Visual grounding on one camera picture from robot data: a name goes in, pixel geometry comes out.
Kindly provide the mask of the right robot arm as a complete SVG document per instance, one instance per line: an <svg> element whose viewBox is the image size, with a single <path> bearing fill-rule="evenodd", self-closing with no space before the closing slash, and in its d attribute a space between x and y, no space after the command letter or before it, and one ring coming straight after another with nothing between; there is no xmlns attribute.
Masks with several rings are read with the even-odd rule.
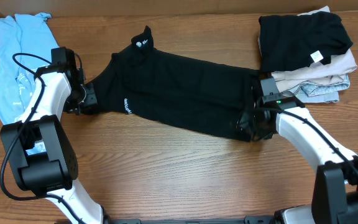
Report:
<svg viewBox="0 0 358 224"><path fill-rule="evenodd" d="M295 96L273 78L253 80L253 103L237 122L253 141L274 134L288 140L315 171L312 203L247 217L245 223L358 223L358 155L330 136Z"/></svg>

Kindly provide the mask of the folded black garment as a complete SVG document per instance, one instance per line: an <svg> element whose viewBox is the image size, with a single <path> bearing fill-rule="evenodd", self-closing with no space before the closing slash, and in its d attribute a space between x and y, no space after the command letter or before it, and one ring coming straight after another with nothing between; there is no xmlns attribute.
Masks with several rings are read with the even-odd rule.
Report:
<svg viewBox="0 0 358 224"><path fill-rule="evenodd" d="M317 62L312 58L315 52L326 65L331 56L345 54L353 45L342 19L330 12L261 16L259 24L260 71L264 73L309 67Z"/></svg>

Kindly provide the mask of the light blue printed t-shirt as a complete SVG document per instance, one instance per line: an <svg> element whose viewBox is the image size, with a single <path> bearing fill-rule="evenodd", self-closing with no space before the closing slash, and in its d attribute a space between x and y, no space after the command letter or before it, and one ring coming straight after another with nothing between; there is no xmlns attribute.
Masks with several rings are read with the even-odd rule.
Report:
<svg viewBox="0 0 358 224"><path fill-rule="evenodd" d="M16 60L35 72L51 61L51 50L58 44L47 25L52 16L45 12L36 15L15 14L0 19L0 120L11 124L20 116L30 103L35 91L34 76L16 64Z"/></svg>

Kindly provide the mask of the black t-shirt with logo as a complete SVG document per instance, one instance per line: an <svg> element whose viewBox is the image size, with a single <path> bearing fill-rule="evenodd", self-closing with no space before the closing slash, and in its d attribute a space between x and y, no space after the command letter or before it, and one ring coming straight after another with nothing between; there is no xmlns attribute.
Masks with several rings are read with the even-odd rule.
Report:
<svg viewBox="0 0 358 224"><path fill-rule="evenodd" d="M249 142L258 71L157 50L150 27L90 81L96 104L86 114L117 111L217 137Z"/></svg>

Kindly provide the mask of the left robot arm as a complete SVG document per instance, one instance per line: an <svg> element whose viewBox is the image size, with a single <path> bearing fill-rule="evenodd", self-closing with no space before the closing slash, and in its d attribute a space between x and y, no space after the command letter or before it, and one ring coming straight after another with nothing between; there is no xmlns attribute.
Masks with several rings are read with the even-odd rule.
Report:
<svg viewBox="0 0 358 224"><path fill-rule="evenodd" d="M79 181L76 154L60 122L64 112L89 112L98 104L96 93L74 51L59 47L51 56L33 72L36 88L20 120L1 128L6 155L0 188L17 201L47 199L72 223L111 223Z"/></svg>

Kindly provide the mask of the folded light denim garment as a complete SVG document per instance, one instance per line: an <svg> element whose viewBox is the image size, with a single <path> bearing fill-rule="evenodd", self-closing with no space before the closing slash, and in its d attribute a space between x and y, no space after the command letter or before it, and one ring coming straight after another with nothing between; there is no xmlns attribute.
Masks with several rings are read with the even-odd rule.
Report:
<svg viewBox="0 0 358 224"><path fill-rule="evenodd" d="M279 92L295 96L303 103L337 103L339 92L350 87L348 74L311 80L276 81Z"/></svg>

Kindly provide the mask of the folded beige garment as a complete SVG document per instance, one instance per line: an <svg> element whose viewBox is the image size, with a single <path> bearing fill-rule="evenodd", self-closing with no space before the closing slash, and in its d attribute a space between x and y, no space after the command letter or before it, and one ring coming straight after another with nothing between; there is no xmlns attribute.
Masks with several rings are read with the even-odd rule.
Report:
<svg viewBox="0 0 358 224"><path fill-rule="evenodd" d="M294 16L310 15L317 12L330 12L330 10L328 7L324 7L317 11L307 12ZM299 68L294 71L268 73L274 77L275 81L311 80L333 75L344 75L357 69L357 64L351 52L351 48L345 54L331 56L331 62L326 65L322 63L322 56L320 56L319 52L315 52L312 55L312 58L317 60L317 62L312 63L309 67Z"/></svg>

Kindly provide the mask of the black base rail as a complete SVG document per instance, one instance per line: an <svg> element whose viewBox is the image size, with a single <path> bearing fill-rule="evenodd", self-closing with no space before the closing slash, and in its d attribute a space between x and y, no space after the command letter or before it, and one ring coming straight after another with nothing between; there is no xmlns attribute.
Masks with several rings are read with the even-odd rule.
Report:
<svg viewBox="0 0 358 224"><path fill-rule="evenodd" d="M244 218L190 219L190 220L109 220L111 224L281 224L274 216L246 216Z"/></svg>

